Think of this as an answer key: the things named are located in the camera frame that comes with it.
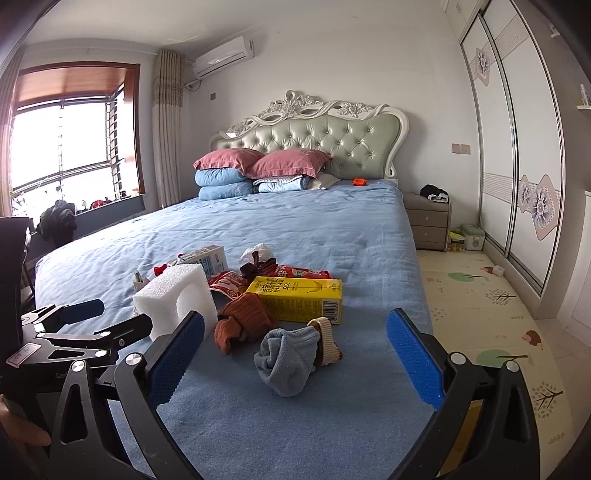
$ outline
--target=yellow box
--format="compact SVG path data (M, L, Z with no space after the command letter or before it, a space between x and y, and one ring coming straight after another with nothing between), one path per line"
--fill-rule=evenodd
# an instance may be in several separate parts
M326 317L339 325L343 282L314 278L257 277L247 289L256 293L278 320L309 322Z

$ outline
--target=window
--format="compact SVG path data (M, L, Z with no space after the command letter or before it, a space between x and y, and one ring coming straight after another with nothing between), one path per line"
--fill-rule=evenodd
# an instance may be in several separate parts
M15 215L37 223L56 200L85 210L96 200L144 192L135 127L139 66L130 72L120 65L21 72L11 144Z

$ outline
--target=human hand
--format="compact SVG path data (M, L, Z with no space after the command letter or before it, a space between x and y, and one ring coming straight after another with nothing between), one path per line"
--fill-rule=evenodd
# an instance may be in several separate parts
M0 423L19 452L29 457L25 445L47 446L51 437L42 428L19 417L8 409L3 395L0 395Z

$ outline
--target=nightstand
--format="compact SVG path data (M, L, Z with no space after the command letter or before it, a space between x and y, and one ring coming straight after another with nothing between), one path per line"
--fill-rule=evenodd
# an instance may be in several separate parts
M437 203L416 193L404 192L403 196L416 249L444 252L452 219L451 198L449 203Z

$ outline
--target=air conditioner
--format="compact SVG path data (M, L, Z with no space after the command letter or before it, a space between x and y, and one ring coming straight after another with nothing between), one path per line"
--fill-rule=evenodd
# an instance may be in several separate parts
M255 56L252 40L238 37L193 60L193 73L198 80L220 72Z

